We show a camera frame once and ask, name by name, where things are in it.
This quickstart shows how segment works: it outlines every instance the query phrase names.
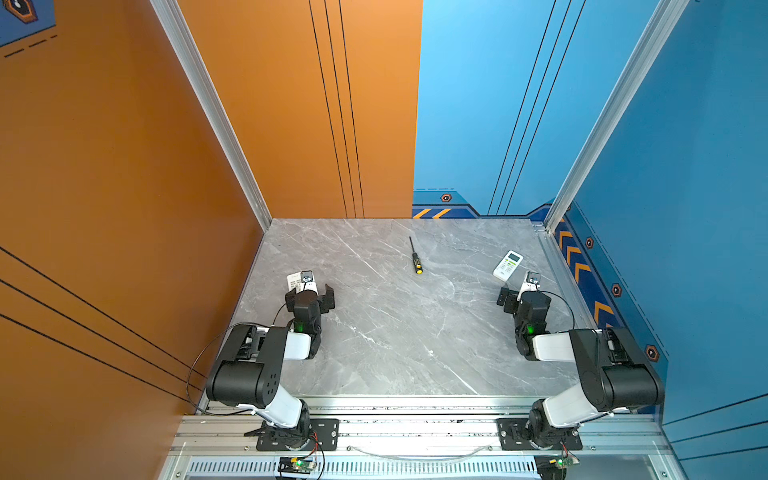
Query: black mounting plate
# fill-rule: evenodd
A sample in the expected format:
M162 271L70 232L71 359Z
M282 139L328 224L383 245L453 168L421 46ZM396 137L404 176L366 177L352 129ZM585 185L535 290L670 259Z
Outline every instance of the black mounting plate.
M262 428L266 431L259 435L256 443L256 450L259 452L306 452L309 453L315 448L315 439L310 439L305 445L298 445L297 450L293 443L295 439L282 437L276 429L270 428L266 422L262 422ZM317 434L317 441L324 452L336 450L339 441L339 420L338 419L310 419L310 432Z
M502 444L502 450L536 450L540 452L546 452L553 450L560 451L558 445L553 446L548 450L540 450L531 445L531 442L521 435L525 430L525 424L528 419L496 419L496 428L498 429L498 440ZM584 448L581 444L581 437L576 435L569 435L565 439L565 447L568 450L578 451Z

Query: marble surface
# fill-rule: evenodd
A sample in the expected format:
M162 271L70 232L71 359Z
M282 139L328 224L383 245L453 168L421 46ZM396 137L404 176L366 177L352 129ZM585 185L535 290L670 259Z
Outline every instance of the marble surface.
M424 273L416 275L408 236ZM336 308L323 315L313 360L287 360L282 384L295 395L549 396L578 382L573 364L530 362L515 348L514 320L496 305L492 276L514 250L542 289L560 293L528 220L274 220L234 321L272 323L286 275L312 270ZM285 309L277 325L293 316ZM550 331L571 328L553 298Z

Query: white remote control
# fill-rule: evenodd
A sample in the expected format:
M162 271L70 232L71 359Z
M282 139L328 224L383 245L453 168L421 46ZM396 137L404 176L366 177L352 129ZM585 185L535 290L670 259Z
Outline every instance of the white remote control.
M506 282L522 260L523 256L520 253L509 250L509 253L502 258L502 261L493 270L493 276Z

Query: black stripe line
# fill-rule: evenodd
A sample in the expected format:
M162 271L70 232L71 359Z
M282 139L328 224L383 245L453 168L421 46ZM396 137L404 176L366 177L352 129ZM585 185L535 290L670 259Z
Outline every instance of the black stripe line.
M70 290L69 288L67 288L66 286L64 286L64 285L61 285L61 284L60 284L59 282L57 282L56 280L53 280L51 277L49 277L49 276L48 276L48 275L46 275L45 273L43 273L43 272L41 272L40 270L38 270L38 269L34 268L32 265L30 265L29 263L26 263L24 260L22 260L21 258L17 257L17 256L16 256L16 255L14 255L13 253L11 253L11 252L7 251L5 248L3 248L3 247L0 247L0 251L2 251L3 253L5 253L5 254L9 255L11 258L13 258L14 260L16 260L17 262L21 263L22 265L26 266L27 268L29 268L29 269L30 269L30 270L32 270L33 272L37 273L39 276L42 276L42 277L43 277L43 278L45 278L47 281L49 281L49 282L53 283L54 285L56 285L56 286L57 286L57 287L59 287L60 289L64 290L66 293L69 293L69 294L70 294L70 295L72 295L74 298L76 298L76 299L80 300L82 303L85 303L86 305L88 305L89 307L91 307L93 310L96 310L97 312L99 312L101 315L104 315L104 316L106 316L108 319L112 320L113 322L115 322L115 323L116 323L116 324L118 324L119 326L123 327L123 328L124 328L124 329L126 329L127 331L129 331L129 332L133 333L135 336L139 337L139 338L140 338L140 339L142 339L143 341L145 341L145 342L149 343L149 344L150 344L150 345L152 345L154 348L156 348L156 349L160 350L162 353L165 353L165 354L166 354L166 355L168 355L170 358L172 358L172 359L176 360L177 362L179 362L181 365L183 365L183 366L186 366L188 369L191 369L191 368L192 368L192 366L190 366L190 365L187 365L186 363L182 362L181 360L179 360L179 359L178 359L178 358L176 358L175 356L173 356L173 355L171 355L170 353L168 353L166 350L164 350L164 349L160 348L158 345L155 345L154 343L152 343L152 342L151 342L151 341L149 341L148 339L146 339L146 338L144 338L143 336L139 335L138 333L136 333L135 331L133 331L132 329L130 329L128 326L124 325L123 323L120 323L120 322L118 322L118 321L117 321L117 320L116 320L116 319L115 319L113 316L106 314L106 312L105 312L105 311L103 311L103 310L101 310L101 309L97 308L97 307L96 307L96 306L95 306L93 303L90 303L90 302L88 302L88 301L87 301L86 299L84 299L83 297L79 296L78 294L76 294L75 292L73 292L72 290ZM193 370L193 371L194 371L196 374L198 374L198 375L200 375L200 376L202 376L202 377L204 377L204 378L207 378L205 375L203 375L202 373L198 372L197 370Z
M670 443L678 443L678 442L685 442L686 440L700 439L701 437L708 437L709 435L717 435L718 433L732 432L733 430L746 429L746 428L749 428L749 427L754 427L754 426L757 426L757 425L762 425L763 423L768 423L768 420L763 420L762 422L750 423L749 425L741 425L741 426L738 426L738 427L732 427L730 429L718 430L716 432L703 433L701 435L695 435L693 437L688 437L686 439L674 440L674 441L672 441Z
M723 405L721 407L717 407L716 409L711 409L711 410L707 410L705 412L700 412L700 413L694 413L693 415L689 415L687 417L683 417L682 419L672 420L671 422L664 423L663 425L666 426L666 425L671 425L671 424L676 423L676 422L682 422L683 420L692 419L693 417L698 417L699 415L706 415L707 413L712 413L712 412L716 412L717 410L727 409L728 407L740 405L742 403L751 402L753 400L762 399L763 397L767 397L767 396L768 396L768 393L764 393L762 395L754 396L751 399L740 400L739 402L729 403L728 405Z
M355 204L355 189L352 187L352 167L349 165L349 148L346 146L346 129L344 128L344 112L341 110L341 94L339 93L339 75L336 73L336 56L333 54L333 40L331 39L331 21L328 18L328 2L323 0L326 7L326 24L328 24L328 42L331 44L331 61L333 62L333 79L336 81L336 98L339 100L339 118L341 118L341 135L344 138L344 151L346 152L346 173L349 174L349 191L352 192L352 209L357 218L357 205Z
M552 12L554 12L554 6L558 3L558 0L552 2L552 9L549 11L549 18L547 18L547 26L544 27L544 34L541 36L541 43L538 44L538 51L536 51L536 59L533 61L533 67L531 67L531 74L528 76L528 84L525 85L525 93L523 99L520 101L520 109L518 110L518 117L515 119L515 126L512 128L512 135L509 136L509 143L507 144L507 152L504 154L504 160L502 161L502 167L498 170L498 178L496 179L496 186L493 188L493 195L491 195L491 203L488 205L488 213L491 214L491 207L493 207L493 199L496 197L496 190L498 190L498 182L502 180L502 172L504 172L504 166L507 163L507 156L509 155L509 148L512 146L512 138L515 137L515 131L518 129L518 122L520 121L520 113L523 112L523 105L525 104L525 97L528 96L528 89L531 87L531 80L533 79L533 72L536 70L536 64L538 63L538 56L541 53L541 46L544 45L544 39L547 36L547 30L549 29L549 22L552 20Z
M573 0L568 0L568 7L565 9L565 15L563 15L563 21L560 24L560 29L558 30L558 36L554 38L554 45L552 45L552 51L549 53L549 60L547 60L547 67L544 69L544 74L541 76L541 83L538 85L538 91L536 92L536 98L533 100L533 106L531 107L531 113L528 115L528 121L525 122L525 129L523 130L523 135L520 136L520 143L518 144L518 151L515 154L515 160L512 162L512 168L509 169L509 175L507 176L507 183L504 184L504 190L502 191L502 197L498 201L498 207L496 208L496 214L498 215L498 212L502 209L502 202L504 201L504 194L507 193L507 187L509 186L509 181L512 179L512 172L515 171L515 164L518 163L518 155L520 155L520 148L523 145L523 140L525 139L525 134L528 133L528 126L531 124L531 118L533 117L533 112L536 109L536 104L538 103L538 96L541 93L541 88L544 86L544 81L547 79L547 72L549 71L549 64L552 62L552 57L554 56L554 51L558 47L558 41L560 40L560 34L563 31L563 25L565 25L565 19L568 17L568 12L571 10L571 3Z
M341 38L344 40L344 63L346 63L346 85L349 87L349 111L352 112L352 134L355 139L355 158L357 159L357 180L360 184L360 206L362 217L366 217L366 202L362 198L362 175L360 174L360 153L357 151L357 129L355 129L355 109L352 106L352 82L349 80L349 59L346 57L346 36L344 35L344 15L341 12L339 0L339 17L341 18Z
M753 450L768 449L768 445L762 447L752 447L751 449L731 450L730 452L710 453L709 455L699 455L697 457L679 458L682 462L684 460L695 460L697 458L717 457L718 455L729 455L730 453L752 452Z
M32 328L32 327L30 327L30 326L26 326L24 323L21 323L21 322L19 322L19 321L17 321L17 320L14 320L14 319L12 319L10 316L7 316L7 315L5 315L5 314L3 314L3 313L0 313L0 317L2 317L2 318L4 318L4 319L8 320L9 322L15 323L15 324L16 324L16 325L18 325L18 326L24 327L24 328L26 328L27 330L29 330L30 332L34 332L34 333L37 333L39 336L43 336L43 337L45 337L45 338L47 338L47 339L49 339L49 340L51 340L51 341L53 341L53 342L56 342L56 343L58 343L58 344L59 344L59 345L61 345L61 346L65 346L65 347L67 347L67 348L68 348L68 349L70 349L70 350L73 350L73 351L75 351L75 352L77 352L77 353L80 353L81 355L87 356L89 359L92 359L92 360L96 360L97 362L99 362L99 363L100 363L100 364L102 364L102 365L106 365L106 366L108 366L108 367L109 367L109 368L111 368L111 369L117 370L117 371L118 371L118 372L120 372L120 373L124 373L125 375L128 375L128 376L130 376L132 379L136 379L136 380L138 380L139 382L142 382L142 383L146 383L147 385L149 385L149 386L152 386L152 387L154 387L154 388L156 388L156 389L160 390L161 392L166 392L168 395L174 396L174 397L176 397L177 399L181 400L181 401L182 401L182 402L184 402L184 403L188 403L188 401L187 401L186 399L182 399L180 396L176 395L175 393L172 393L172 392L168 392L166 389L164 389L164 388L162 388L162 387L159 387L159 386L157 386L157 385L155 385L155 384L153 384L153 383L150 383L150 382L148 382L147 380L144 380L144 379L140 379L140 378L139 378L139 377L137 377L136 375L133 375L132 373L128 373L128 372L126 372L125 370L123 370L123 369L120 369L120 368L118 368L118 367L116 367L116 366L114 366L114 365L112 365L112 364L110 364L110 363L106 363L104 360L98 359L98 358L96 358L96 357L95 357L95 356L93 356L93 355L88 355L86 352L83 352L82 350L76 349L76 348L74 348L73 346L71 346L71 345L68 345L68 344L66 344L66 343L62 342L61 340L58 340L58 339L55 339L55 338L53 338L52 336L46 335L46 334L44 334L43 332L41 332L40 330L36 330L36 329L33 329L33 328Z
M339 170L339 187L341 188L341 199L344 202L344 217L349 218L346 211L346 197L344 195L344 183L341 180L341 165L339 164L339 152L336 150L336 136L333 134L333 122L331 121L331 107L328 103L328 90L326 89L326 76L323 73L323 60L320 58L320 43L317 41L317 28L315 28L315 15L312 13L312 0L306 0L310 6L310 18L312 19L312 30L315 32L315 46L317 47L317 61L320 63L320 77L323 79L323 92L326 94L326 108L328 109L328 123L331 126L331 140L333 140L333 153L336 155L336 168Z
M20 48L20 49L18 49L17 51L12 51L11 53L9 53L9 54L5 55L3 58L8 58L8 57L10 57L11 55L16 55L17 53L20 53L20 52L22 52L22 51L24 51L24 49L23 49L23 48Z
M101 334L100 334L99 332L97 332L96 330L93 330L92 328L90 328L90 327L88 327L88 326L86 326L86 325L83 325L82 323L80 323L80 322L78 322L77 320L73 319L73 318L72 318L72 317L70 317L69 315L66 315L66 314L64 314L64 313L62 313L62 312L60 312L60 311L56 310L54 307L52 307L52 306L48 305L47 303L43 302L42 300L39 300L39 299L37 299L37 298L33 297L33 296L32 296L32 295L30 295L29 293L26 293L25 291L23 291L23 290L21 290L21 289L17 288L16 286L13 286L13 285L11 285L10 283L8 283L8 282L6 282L5 280L3 280L2 278L0 278L0 283L2 283L3 285L5 285L5 286L7 286L7 287L9 287L9 288L12 288L13 290L15 290L15 291L19 292L21 295L23 295L23 296L26 296L26 297L27 297L27 298L29 298L30 300L33 300L33 301L35 301L36 303L38 303L38 304L40 304L40 305L44 306L44 307L45 307L45 308L47 308L48 310L51 310L52 312L54 312L54 313L57 313L59 316L63 316L65 319L69 320L70 322L73 322L73 323L74 323L75 325L77 325L77 326L80 326L80 327L82 327L82 328L86 329L88 332L91 332L91 333L93 333L94 335L98 336L99 338L102 338L102 339L104 339L104 340L107 340L109 343L111 343L112 345L116 346L117 348L123 349L124 351L126 351L126 352L130 353L131 355L135 356L136 358L138 358L138 359L141 359L141 360L144 360L146 363L149 363L149 364L150 364L150 365L152 365L153 367L155 367L155 368L158 368L158 369L162 370L163 372L166 372L168 375L170 375L170 376L174 377L175 379L178 379L178 380L180 380L181 382L186 382L186 380L182 379L181 377L174 375L172 372L169 372L169 371L167 371L166 369L164 369L163 367L159 366L159 365L158 365L158 364L156 364L156 363L152 363L152 362L150 362L149 360L145 359L143 356L141 356L141 355L139 355L139 354L137 354L137 353L134 353L134 352L133 352L133 351L131 351L130 349L127 349L126 347L124 347L124 346L122 346L121 344L119 344L119 343L115 342L114 340L111 340L111 339L107 338L106 336L104 336L104 335L101 335Z
M533 140L536 139L536 134L538 133L538 126L541 125L541 119L544 117L544 112L547 110L547 105L549 104L549 98L552 95L552 91L554 90L554 84L558 81L558 76L560 74L560 69L563 66L563 61L565 60L565 55L568 53L568 47L571 46L571 40L573 40L574 33L576 32L576 26L578 25L578 21L581 18L581 13L584 11L584 5L587 4L587 0L584 0L584 3L581 4L581 10L578 11L578 17L576 17L576 23L574 23L574 29L571 30L571 37L568 39L568 43L565 45L565 51L563 52L563 57L560 59L560 64L558 65L558 71L554 74L554 80L552 81L552 86L549 88L549 93L547 94L547 101L544 102L544 107L541 109L541 115L538 118L538 123L536 124L536 129L533 130L533 136L531 137L531 143L528 144L528 149L525 151L525 156L523 157L523 163L520 166L520 171L518 172L518 178L515 180L515 186L512 188L512 193L509 194L509 200L507 200L507 207L504 209L504 215L507 214L507 210L509 209L509 204L512 202L512 196L515 195L515 190L518 188L518 182L520 181L520 176L523 173L523 168L525 168L525 161L528 159L528 154L531 153L531 146L533 145Z
M55 26L56 26L56 24L53 24L53 25L51 25L50 27L46 27L46 28L43 28L42 30L38 30L38 31L32 32L32 33L31 33L31 34L29 34L29 35L24 35L23 37L14 38L13 40L11 40L11 41L7 41L6 43L4 43L4 44L0 45L0 47L5 47L6 45L10 45L11 43L13 43L13 42L15 42L15 41L23 40L23 39L25 39L25 38L27 38L27 37L31 37L31 36L33 36L33 35L37 35L38 33L41 33L41 32L43 32L43 31L46 31L46 30L50 30L51 28L53 28L53 27L55 27Z

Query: blue wall panel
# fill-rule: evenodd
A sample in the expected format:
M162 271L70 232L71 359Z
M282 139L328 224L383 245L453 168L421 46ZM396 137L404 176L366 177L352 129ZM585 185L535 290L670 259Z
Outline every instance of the blue wall panel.
M757 479L766 477L766 450L731 453L681 462L690 480Z
M557 194L657 0L587 0L574 31L583 4L558 0L553 10L553 2L539 0L425 0L415 188L456 190L482 215L526 214Z
M758 401L701 415L768 392L766 18L757 0L691 2L576 198L668 353L664 421L677 439L767 420ZM761 429L674 445L682 458L759 448ZM734 455L684 466L691 478L747 475ZM725 465L741 470L723 477Z
M32 8L37 20L24 23L6 8L5 2L0 3L0 47L56 25L53 0L35 0Z

